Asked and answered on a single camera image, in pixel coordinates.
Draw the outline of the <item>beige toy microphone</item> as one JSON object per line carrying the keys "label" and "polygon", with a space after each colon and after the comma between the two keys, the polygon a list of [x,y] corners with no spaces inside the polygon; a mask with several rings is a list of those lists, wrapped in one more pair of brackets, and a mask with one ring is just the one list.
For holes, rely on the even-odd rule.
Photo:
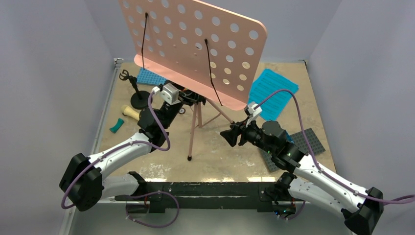
{"label": "beige toy microphone", "polygon": [[139,121],[139,113],[128,105],[122,105],[121,106],[121,113],[124,116],[131,117],[131,118]]}

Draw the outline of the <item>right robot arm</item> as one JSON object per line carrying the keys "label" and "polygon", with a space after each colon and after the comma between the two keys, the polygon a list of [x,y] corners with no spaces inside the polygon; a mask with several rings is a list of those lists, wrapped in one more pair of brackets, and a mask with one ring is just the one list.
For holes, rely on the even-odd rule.
{"label": "right robot arm", "polygon": [[315,163],[310,154],[287,140],[286,130],[277,121],[267,121],[262,127],[255,121],[236,122],[220,135],[231,147],[251,143],[270,154],[277,168],[284,170],[270,191],[275,202],[288,197],[307,201],[342,217],[345,226],[356,235],[373,233],[384,211],[376,201],[383,193],[375,187],[358,186],[337,174],[329,177],[328,168]]}

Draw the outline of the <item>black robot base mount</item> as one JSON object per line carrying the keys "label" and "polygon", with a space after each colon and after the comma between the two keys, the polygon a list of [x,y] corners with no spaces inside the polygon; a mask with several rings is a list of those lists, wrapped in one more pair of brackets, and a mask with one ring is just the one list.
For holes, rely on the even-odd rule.
{"label": "black robot base mount", "polygon": [[273,182],[148,182],[135,198],[120,195],[117,201],[143,202],[150,213],[166,209],[255,210],[290,218],[305,203]]}

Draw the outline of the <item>pink music stand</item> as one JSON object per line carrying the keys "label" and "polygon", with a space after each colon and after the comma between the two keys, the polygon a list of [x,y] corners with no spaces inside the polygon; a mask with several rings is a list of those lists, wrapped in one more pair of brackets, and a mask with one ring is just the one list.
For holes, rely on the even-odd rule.
{"label": "pink music stand", "polygon": [[200,0],[121,0],[134,63],[231,110],[242,110],[268,32]]}

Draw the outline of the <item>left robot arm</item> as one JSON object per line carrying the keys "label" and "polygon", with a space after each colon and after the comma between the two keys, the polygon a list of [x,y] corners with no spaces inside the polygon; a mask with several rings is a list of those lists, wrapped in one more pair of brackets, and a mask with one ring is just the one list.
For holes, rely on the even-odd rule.
{"label": "left robot arm", "polygon": [[76,207],[83,212],[93,207],[100,199],[127,195],[140,200],[146,187],[136,173],[121,177],[110,177],[117,169],[132,160],[154,151],[167,152],[171,140],[167,129],[180,109],[196,103],[204,103],[205,97],[189,90],[167,91],[167,87],[154,87],[149,93],[147,106],[138,114],[139,130],[127,140],[101,152],[85,156],[73,156],[59,183],[64,193],[61,208]]}

